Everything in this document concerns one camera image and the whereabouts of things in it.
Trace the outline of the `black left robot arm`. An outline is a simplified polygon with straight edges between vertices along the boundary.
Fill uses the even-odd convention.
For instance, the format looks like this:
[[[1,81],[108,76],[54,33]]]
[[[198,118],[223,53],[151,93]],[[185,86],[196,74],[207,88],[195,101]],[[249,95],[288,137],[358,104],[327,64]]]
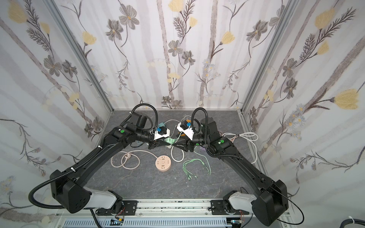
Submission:
[[[147,106],[154,111],[155,120],[150,128],[145,128],[148,116],[137,112],[137,109]],[[76,213],[89,209],[88,203],[92,201],[92,191],[85,185],[91,177],[114,155],[128,147],[135,141],[153,145],[157,142],[153,133],[158,128],[158,112],[151,104],[136,105],[129,116],[118,126],[114,127],[100,141],[99,145],[83,159],[67,168],[65,171],[54,171],[50,179],[34,187],[28,195],[28,200],[36,207],[44,209],[66,209]],[[37,201],[35,193],[41,188],[50,185],[51,195],[59,204],[48,205]]]

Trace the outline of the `round beige power strip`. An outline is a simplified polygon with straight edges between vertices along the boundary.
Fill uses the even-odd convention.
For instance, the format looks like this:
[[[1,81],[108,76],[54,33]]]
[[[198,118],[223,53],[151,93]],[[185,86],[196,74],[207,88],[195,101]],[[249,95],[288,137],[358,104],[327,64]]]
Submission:
[[[167,172],[172,165],[171,158],[167,155],[161,155],[156,159],[156,168],[160,172]]]

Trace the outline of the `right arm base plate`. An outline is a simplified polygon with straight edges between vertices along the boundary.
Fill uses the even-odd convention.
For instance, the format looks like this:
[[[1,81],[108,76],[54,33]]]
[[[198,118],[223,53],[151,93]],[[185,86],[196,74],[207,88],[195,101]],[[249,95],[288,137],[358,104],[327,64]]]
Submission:
[[[212,215],[249,215],[249,212],[247,211],[234,209],[226,200],[211,200],[210,204],[211,206],[208,208],[208,211],[210,211]]]

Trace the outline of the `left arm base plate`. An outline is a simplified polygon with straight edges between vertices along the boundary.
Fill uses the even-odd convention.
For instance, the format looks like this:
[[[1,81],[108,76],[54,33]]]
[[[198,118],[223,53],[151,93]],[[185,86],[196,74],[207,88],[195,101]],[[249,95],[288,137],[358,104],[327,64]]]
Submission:
[[[96,210],[98,216],[134,216],[137,209],[137,200],[117,200],[110,209],[99,208]]]

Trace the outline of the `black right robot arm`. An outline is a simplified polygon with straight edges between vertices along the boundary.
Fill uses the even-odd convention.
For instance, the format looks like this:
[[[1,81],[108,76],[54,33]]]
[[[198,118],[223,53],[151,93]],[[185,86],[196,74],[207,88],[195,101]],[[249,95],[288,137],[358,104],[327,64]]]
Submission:
[[[274,181],[243,157],[231,140],[220,135],[216,122],[204,108],[195,109],[191,120],[178,123],[176,128],[185,134],[185,138],[177,139],[174,147],[186,152],[193,152],[196,146],[203,147],[209,156],[228,164],[253,189],[253,199],[248,203],[243,202],[243,199],[249,198],[248,195],[239,192],[231,194],[228,202],[232,208],[255,215],[267,227],[288,210],[292,201],[285,183]]]

